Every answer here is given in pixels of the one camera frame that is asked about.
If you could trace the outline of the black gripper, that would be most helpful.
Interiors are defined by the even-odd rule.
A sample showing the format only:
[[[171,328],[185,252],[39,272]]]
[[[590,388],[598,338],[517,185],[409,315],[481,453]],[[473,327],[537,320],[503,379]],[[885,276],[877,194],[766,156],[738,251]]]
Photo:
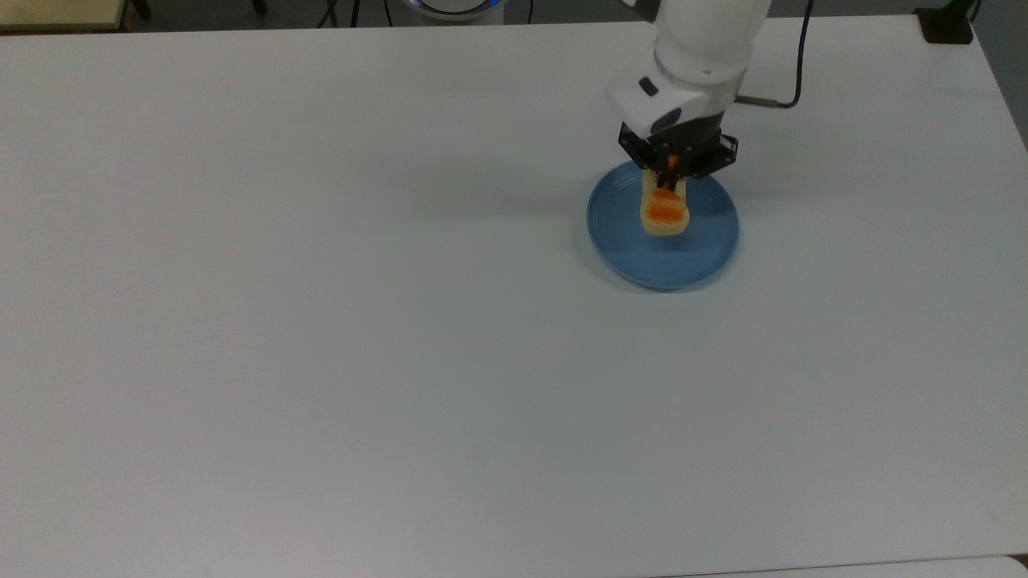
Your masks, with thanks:
[[[666,125],[653,136],[636,135],[622,124],[618,142],[640,169],[658,175],[658,189],[673,180],[673,193],[683,193],[684,178],[705,178],[736,161],[738,139],[724,134],[724,113]]]

